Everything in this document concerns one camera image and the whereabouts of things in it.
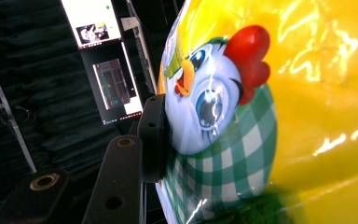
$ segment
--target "dark ceiling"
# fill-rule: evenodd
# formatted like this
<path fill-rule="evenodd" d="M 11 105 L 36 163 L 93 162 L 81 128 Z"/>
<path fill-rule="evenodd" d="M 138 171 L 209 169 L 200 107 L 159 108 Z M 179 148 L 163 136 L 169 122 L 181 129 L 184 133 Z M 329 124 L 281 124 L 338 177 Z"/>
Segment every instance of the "dark ceiling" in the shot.
<path fill-rule="evenodd" d="M 177 7 L 172 1 L 148 1 L 148 7 L 136 2 L 136 7 L 145 9 L 137 12 L 157 71 Z M 119 17 L 129 16 L 126 1 L 114 3 Z M 133 32 L 127 31 L 125 38 L 145 101 L 151 93 Z M 71 176 L 82 176 L 99 166 L 109 141 L 131 126 L 131 121 L 102 125 L 59 0 L 0 0 L 0 84 L 37 170 L 62 168 Z M 0 109 L 0 202 L 31 174 L 17 140 Z"/>

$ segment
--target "cartoon eye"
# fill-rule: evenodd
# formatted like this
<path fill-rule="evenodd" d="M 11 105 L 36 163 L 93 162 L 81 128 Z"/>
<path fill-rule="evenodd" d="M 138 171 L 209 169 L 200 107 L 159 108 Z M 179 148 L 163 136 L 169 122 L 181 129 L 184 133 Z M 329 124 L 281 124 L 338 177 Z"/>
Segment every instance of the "cartoon eye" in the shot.
<path fill-rule="evenodd" d="M 200 126 L 210 128 L 222 114 L 222 99 L 214 91 L 203 92 L 197 100 L 196 110 L 199 117 Z"/>
<path fill-rule="evenodd" d="M 205 50 L 199 50 L 196 52 L 193 56 L 191 56 L 190 61 L 194 65 L 194 71 L 197 72 L 197 70 L 202 66 L 204 60 L 205 60 Z"/>

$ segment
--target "yellow inflatable surface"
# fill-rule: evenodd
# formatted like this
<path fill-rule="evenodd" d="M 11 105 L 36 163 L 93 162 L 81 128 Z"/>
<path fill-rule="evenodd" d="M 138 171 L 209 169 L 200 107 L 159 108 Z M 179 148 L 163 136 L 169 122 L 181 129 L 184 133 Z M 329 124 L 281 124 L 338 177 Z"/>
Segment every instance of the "yellow inflatable surface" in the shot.
<path fill-rule="evenodd" d="M 278 195 L 293 223 L 357 224 L 358 1 L 186 1 L 163 57 L 185 58 L 251 25 L 269 34 L 278 125 L 265 193 Z M 163 59 L 160 92 L 180 62 Z"/>

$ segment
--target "green checkered cloth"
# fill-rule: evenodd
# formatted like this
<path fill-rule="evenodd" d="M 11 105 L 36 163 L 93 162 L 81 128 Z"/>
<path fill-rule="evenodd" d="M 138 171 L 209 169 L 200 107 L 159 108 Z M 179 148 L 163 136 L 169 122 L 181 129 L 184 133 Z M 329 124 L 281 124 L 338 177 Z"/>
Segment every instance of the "green checkered cloth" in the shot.
<path fill-rule="evenodd" d="M 172 151 L 163 181 L 178 222 L 222 217 L 262 193 L 276 141 L 275 106 L 264 85 L 208 148 L 192 156 Z"/>

